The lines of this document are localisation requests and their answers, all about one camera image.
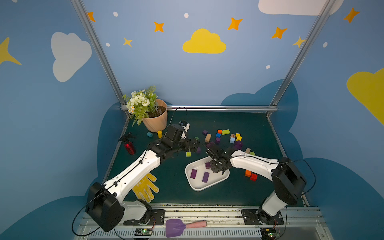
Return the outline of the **purple brick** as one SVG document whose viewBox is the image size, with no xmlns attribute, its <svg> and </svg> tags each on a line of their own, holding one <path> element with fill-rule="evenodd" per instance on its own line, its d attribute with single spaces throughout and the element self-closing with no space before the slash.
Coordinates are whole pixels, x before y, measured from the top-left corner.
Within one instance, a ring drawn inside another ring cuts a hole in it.
<svg viewBox="0 0 384 240">
<path fill-rule="evenodd" d="M 210 173 L 204 172 L 203 179 L 202 179 L 203 183 L 206 183 L 206 184 L 208 183 L 209 175 L 210 175 Z"/>
<path fill-rule="evenodd" d="M 208 148 L 210 148 L 212 145 L 214 145 L 215 143 L 214 142 L 210 142 L 210 143 L 207 143 L 206 144 L 206 148 L 208 149 Z"/>
<path fill-rule="evenodd" d="M 191 179 L 195 179 L 197 176 L 197 170 L 196 169 L 192 169 L 192 172 L 191 172 L 191 175 L 190 175 L 190 178 Z"/>
</svg>

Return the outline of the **purple arch block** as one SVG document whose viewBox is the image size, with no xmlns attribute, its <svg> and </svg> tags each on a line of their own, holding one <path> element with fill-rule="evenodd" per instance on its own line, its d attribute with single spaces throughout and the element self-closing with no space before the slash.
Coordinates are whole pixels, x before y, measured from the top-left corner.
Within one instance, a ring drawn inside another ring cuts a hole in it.
<svg viewBox="0 0 384 240">
<path fill-rule="evenodd" d="M 236 149 L 236 150 L 241 150 L 242 147 L 243 147 L 243 143 L 242 143 L 242 141 L 236 141 L 236 142 L 235 142 L 234 149 Z"/>
</svg>

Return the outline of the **white plastic storage bin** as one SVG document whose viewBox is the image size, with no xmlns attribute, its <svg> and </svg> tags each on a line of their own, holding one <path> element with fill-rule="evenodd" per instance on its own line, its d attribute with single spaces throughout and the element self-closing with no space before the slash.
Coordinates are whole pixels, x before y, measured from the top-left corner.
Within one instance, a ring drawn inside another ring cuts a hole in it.
<svg viewBox="0 0 384 240">
<path fill-rule="evenodd" d="M 185 175 L 187 177 L 190 187 L 200 192 L 218 183 L 223 182 L 230 176 L 230 171 L 226 171 L 223 175 L 222 172 L 214 173 L 211 169 L 210 157 L 206 157 L 195 162 L 188 164 L 185 168 Z"/>
</svg>

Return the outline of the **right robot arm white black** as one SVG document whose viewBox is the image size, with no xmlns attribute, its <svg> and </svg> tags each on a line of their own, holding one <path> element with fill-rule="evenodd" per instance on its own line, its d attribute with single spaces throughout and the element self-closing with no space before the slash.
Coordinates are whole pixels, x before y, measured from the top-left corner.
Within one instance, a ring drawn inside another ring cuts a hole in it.
<svg viewBox="0 0 384 240">
<path fill-rule="evenodd" d="M 215 144 L 208 147 L 206 153 L 212 159 L 210 164 L 214 173 L 239 168 L 261 175 L 273 183 L 274 191 L 257 211 L 258 219 L 263 223 L 275 217 L 286 206 L 295 206 L 307 185 L 304 175 L 294 161 L 288 158 L 266 159 L 234 148 L 223 150 Z"/>
</svg>

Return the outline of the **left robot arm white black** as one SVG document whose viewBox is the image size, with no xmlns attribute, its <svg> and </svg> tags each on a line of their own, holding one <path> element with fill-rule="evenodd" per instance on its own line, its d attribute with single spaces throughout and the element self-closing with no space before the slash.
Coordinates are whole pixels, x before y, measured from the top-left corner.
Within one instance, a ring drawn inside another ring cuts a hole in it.
<svg viewBox="0 0 384 240">
<path fill-rule="evenodd" d="M 123 201 L 148 173 L 175 153 L 197 151 L 199 141 L 188 138 L 189 128 L 186 121 L 170 125 L 162 138 L 150 143 L 124 171 L 103 184 L 91 185 L 85 211 L 104 232 L 113 230 L 121 221 L 134 220 L 143 224 L 149 221 L 152 208 L 143 200 Z"/>
</svg>

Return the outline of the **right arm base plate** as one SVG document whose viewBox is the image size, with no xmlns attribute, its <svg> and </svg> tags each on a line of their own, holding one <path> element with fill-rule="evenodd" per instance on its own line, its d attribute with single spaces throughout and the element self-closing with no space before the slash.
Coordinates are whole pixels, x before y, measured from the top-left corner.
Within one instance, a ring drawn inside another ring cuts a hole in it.
<svg viewBox="0 0 384 240">
<path fill-rule="evenodd" d="M 281 211 L 278 211 L 273 217 L 258 209 L 242 209 L 241 214 L 244 220 L 245 225 L 274 225 L 284 224 L 284 218 Z"/>
</svg>

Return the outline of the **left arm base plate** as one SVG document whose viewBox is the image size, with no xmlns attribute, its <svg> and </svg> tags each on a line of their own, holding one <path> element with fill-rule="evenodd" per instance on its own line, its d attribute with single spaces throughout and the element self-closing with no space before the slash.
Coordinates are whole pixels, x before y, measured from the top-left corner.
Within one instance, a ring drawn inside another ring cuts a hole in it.
<svg viewBox="0 0 384 240">
<path fill-rule="evenodd" d="M 165 210 L 147 210 L 140 220 L 126 220 L 124 226 L 163 226 L 165 222 Z"/>
</svg>

